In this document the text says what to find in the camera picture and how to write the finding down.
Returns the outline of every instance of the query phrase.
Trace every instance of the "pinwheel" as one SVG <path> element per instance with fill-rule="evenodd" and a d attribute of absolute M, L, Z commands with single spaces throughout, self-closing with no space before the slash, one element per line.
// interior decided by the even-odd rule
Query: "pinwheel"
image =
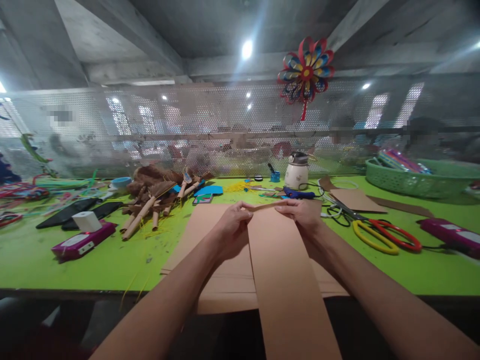
<path fill-rule="evenodd" d="M 305 53 L 304 43 L 308 46 Z M 287 104 L 303 103 L 300 121 L 305 120 L 307 104 L 315 99 L 315 94 L 327 91 L 329 83 L 326 78 L 334 75 L 335 69 L 328 66 L 334 58 L 334 52 L 326 48 L 326 39 L 313 42 L 308 36 L 300 43 L 298 54 L 289 52 L 283 58 L 283 70 L 277 78 L 279 83 L 285 84 L 280 96 L 285 98 Z"/>

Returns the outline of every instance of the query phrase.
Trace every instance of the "yellow scissors handle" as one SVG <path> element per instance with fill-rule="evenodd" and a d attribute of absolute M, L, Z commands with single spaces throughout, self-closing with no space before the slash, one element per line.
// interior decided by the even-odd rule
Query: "yellow scissors handle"
<path fill-rule="evenodd" d="M 388 240 L 385 236 L 379 234 L 378 232 L 372 230 L 368 225 L 364 224 L 360 220 L 355 220 L 352 222 L 353 226 L 353 232 L 362 240 L 365 244 L 368 246 L 374 248 L 375 250 L 378 250 L 379 252 L 389 254 L 389 255 L 398 255 L 400 252 L 400 249 L 397 245 L 395 245 L 393 242 Z M 370 233 L 374 237 L 376 237 L 378 240 L 380 240 L 382 243 L 384 243 L 387 247 L 377 245 L 376 243 L 370 241 L 367 237 L 365 237 L 361 232 L 359 227 L 364 229 L 366 232 Z"/>

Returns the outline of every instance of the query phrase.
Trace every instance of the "red scissors handle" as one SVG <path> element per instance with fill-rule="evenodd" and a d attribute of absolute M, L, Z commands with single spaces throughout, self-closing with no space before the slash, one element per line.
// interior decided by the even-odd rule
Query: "red scissors handle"
<path fill-rule="evenodd" d="M 382 235 L 384 235 L 385 237 L 387 237 L 397 245 L 416 253 L 419 253 L 420 251 L 422 251 L 422 244 L 417 240 L 417 238 L 412 234 L 410 234 L 409 232 L 406 232 L 402 228 L 399 228 L 398 226 L 395 226 L 391 223 L 381 221 L 381 220 L 368 219 L 368 221 L 374 227 L 376 227 L 382 233 Z M 390 232 L 388 232 L 385 228 L 391 228 L 391 229 L 394 229 L 395 231 L 398 231 L 403 236 L 405 236 L 410 242 L 402 241 L 396 238 Z"/>

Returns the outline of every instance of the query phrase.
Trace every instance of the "blue hot glue gun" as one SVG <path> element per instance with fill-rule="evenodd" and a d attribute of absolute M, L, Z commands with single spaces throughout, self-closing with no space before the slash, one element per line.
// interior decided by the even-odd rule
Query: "blue hot glue gun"
<path fill-rule="evenodd" d="M 290 199 L 314 199 L 318 197 L 314 192 L 296 191 L 286 186 L 283 187 L 283 191 Z"/>

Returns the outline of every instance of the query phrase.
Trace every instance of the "green tabletop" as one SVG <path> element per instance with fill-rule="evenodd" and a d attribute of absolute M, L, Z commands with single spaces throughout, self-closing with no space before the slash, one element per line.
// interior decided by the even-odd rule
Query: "green tabletop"
<path fill-rule="evenodd" d="M 437 218 L 444 218 L 473 232 L 480 233 L 480 205 L 448 204 L 427 199 L 393 194 L 369 184 L 363 176 L 338 177 L 357 183 L 371 196 L 387 198 L 428 208 Z M 214 179 L 224 189 L 241 179 Z M 266 188 L 277 184 L 268 180 L 260 183 Z M 318 192 L 314 186 L 309 191 Z M 120 198 L 126 201 L 127 196 Z M 260 197 L 258 191 L 226 192 L 216 195 L 214 203 L 231 204 L 239 200 L 251 204 L 267 204 L 274 199 Z M 37 230 L 45 217 L 31 216 L 0 228 L 0 292 L 1 290 L 41 290 L 57 292 L 148 291 L 160 280 L 160 269 L 179 242 L 194 206 L 193 199 L 175 208 L 171 216 L 162 218 L 157 232 L 147 222 L 129 241 L 122 241 L 117 231 L 81 259 L 59 264 L 51 247 L 75 235 L 77 231 L 62 231 L 59 226 Z M 374 214 L 374 219 L 387 219 L 405 229 L 426 246 L 442 242 L 420 229 L 416 224 L 421 216 L 388 209 L 388 214 Z M 114 212 L 107 221 L 122 224 L 127 219 L 121 211 Z M 348 241 L 368 260 L 397 282 L 417 295 L 480 296 L 479 262 L 456 253 L 423 250 L 420 254 L 400 250 L 391 256 L 364 244 L 352 228 L 341 227 L 332 219 L 328 226 Z"/>

